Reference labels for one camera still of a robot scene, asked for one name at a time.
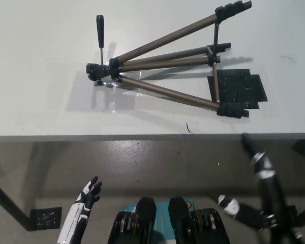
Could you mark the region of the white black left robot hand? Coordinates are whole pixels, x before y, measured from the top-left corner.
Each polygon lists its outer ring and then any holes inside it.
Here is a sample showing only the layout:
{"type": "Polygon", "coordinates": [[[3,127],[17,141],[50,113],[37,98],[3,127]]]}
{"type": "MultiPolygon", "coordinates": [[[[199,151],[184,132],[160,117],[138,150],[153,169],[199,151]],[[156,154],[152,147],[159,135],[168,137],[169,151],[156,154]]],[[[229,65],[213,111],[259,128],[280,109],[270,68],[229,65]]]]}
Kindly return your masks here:
{"type": "Polygon", "coordinates": [[[100,200],[102,182],[95,176],[82,189],[71,206],[57,243],[81,243],[94,203],[100,200]]]}

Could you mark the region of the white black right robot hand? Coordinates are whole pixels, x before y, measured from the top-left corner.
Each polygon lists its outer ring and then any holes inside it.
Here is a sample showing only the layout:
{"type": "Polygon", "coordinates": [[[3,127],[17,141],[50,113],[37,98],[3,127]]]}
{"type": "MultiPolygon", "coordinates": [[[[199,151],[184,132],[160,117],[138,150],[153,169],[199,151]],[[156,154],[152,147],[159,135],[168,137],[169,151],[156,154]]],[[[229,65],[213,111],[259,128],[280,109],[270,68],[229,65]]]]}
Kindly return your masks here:
{"type": "Polygon", "coordinates": [[[256,230],[292,228],[293,214],[288,208],[279,178],[269,157],[248,134],[242,134],[241,144],[254,170],[261,209],[254,209],[226,195],[218,197],[218,205],[233,219],[256,230]]]}

